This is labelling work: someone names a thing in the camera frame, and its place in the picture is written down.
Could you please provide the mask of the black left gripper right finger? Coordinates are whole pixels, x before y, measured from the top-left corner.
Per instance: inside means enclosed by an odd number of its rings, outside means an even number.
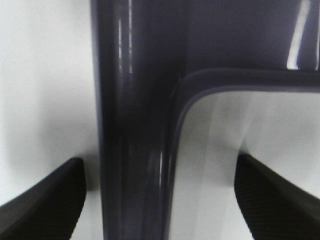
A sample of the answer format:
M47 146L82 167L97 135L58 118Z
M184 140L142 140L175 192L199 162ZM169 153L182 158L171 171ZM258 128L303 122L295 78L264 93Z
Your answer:
M249 154L237 157L235 197L255 240L318 240L320 200Z

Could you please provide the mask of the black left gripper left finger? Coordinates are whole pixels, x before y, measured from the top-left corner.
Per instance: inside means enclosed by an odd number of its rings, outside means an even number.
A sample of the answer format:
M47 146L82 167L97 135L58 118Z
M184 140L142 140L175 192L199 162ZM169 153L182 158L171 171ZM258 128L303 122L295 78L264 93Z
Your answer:
M71 158L0 207L2 240L69 240L86 199L84 161Z

